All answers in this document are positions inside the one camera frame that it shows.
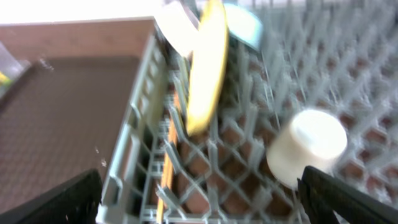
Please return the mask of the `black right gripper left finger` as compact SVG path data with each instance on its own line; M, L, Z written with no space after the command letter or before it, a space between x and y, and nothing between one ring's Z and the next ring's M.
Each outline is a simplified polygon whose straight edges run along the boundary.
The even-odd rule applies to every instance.
M1 214L1 224L95 223L102 180L88 169L38 197Z

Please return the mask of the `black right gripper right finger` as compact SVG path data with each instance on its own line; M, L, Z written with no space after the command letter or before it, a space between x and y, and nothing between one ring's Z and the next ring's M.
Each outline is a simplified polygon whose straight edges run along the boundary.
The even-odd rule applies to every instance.
M344 182L306 166L298 194L311 223L338 223L338 214L349 223L397 224L397 210L355 190Z

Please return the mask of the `wooden chopstick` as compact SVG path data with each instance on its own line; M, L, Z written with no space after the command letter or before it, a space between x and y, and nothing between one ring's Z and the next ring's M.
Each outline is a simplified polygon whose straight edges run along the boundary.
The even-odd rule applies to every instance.
M178 100L177 92L174 91L173 96L173 105L176 106L178 109L180 108L180 103ZM167 140L171 143L178 143L177 140L177 132L175 129L175 124L173 121L170 122L169 133ZM162 178L160 181L160 185L162 187L168 187L169 189L172 188L172 181L174 177L173 165L171 163L170 157L165 155L164 157L164 168L162 171ZM162 224L163 223L163 214L165 210L165 202L159 197L157 203L157 213L156 213L156 223Z

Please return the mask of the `yellow plate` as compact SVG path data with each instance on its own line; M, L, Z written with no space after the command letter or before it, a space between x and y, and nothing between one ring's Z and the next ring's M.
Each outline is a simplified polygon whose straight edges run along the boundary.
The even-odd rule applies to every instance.
M228 26L221 1L203 8L198 40L190 70L186 131L192 136L205 131L220 98L228 58Z

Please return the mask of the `light blue bowl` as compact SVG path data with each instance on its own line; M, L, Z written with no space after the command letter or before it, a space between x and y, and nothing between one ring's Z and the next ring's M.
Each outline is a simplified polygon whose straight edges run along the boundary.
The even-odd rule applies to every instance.
M248 47L259 52L263 35L263 25L257 16L245 8L224 3L229 33Z

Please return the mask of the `green snack wrapper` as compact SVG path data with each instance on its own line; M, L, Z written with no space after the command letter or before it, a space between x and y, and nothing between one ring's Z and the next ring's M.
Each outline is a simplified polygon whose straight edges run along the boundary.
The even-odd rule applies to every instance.
M8 86L12 83L12 80L7 77L5 74L0 72L0 85L1 86Z

